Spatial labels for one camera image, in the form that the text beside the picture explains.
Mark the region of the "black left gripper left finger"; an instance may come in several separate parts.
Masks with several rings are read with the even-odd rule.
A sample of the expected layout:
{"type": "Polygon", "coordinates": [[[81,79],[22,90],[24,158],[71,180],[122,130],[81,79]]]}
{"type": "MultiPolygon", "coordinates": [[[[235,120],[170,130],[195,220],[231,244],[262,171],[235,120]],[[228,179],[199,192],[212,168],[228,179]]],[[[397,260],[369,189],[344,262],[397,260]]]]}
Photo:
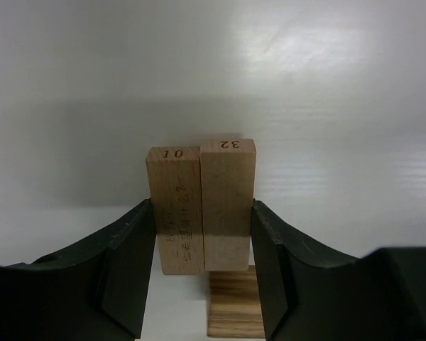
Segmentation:
{"type": "Polygon", "coordinates": [[[144,200],[68,247],[0,266],[0,340],[137,340],[154,246],[144,200]]]}

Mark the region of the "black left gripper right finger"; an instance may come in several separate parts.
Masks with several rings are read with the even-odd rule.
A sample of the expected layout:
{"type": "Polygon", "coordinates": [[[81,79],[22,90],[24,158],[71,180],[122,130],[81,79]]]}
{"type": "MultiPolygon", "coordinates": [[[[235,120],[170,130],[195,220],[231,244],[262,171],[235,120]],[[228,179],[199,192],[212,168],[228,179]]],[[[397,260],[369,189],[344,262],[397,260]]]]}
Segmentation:
{"type": "Polygon", "coordinates": [[[267,340],[426,340],[426,247],[356,258],[260,201],[251,238],[267,340]]]}

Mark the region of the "striped dark wood block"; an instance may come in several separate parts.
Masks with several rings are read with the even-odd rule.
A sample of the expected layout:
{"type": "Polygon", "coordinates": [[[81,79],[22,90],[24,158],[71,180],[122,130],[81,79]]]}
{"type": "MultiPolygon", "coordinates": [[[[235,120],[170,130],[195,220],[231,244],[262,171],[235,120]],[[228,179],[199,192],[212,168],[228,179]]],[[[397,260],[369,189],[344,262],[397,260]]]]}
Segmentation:
{"type": "Polygon", "coordinates": [[[245,271],[212,271],[208,275],[208,284],[208,337],[265,337],[254,265],[250,265],[245,271]]]}

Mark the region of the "engraved long wood block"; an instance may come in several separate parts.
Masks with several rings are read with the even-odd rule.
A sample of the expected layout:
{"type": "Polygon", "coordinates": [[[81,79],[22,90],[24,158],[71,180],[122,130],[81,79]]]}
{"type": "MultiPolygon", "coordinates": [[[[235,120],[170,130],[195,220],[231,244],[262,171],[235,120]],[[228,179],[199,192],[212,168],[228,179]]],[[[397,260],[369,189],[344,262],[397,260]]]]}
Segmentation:
{"type": "Polygon", "coordinates": [[[204,271],[200,149],[153,147],[146,156],[162,272],[204,271]]]}

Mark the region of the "pale long wood block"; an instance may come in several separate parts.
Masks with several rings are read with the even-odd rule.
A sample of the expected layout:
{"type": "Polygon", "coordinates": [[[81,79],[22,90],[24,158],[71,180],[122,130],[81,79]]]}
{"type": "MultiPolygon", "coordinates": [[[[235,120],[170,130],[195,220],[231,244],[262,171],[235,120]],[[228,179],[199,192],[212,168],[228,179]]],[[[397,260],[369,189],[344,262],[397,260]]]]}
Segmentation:
{"type": "Polygon", "coordinates": [[[256,174],[252,139],[210,139],[200,146],[206,271],[249,267],[256,174]]]}

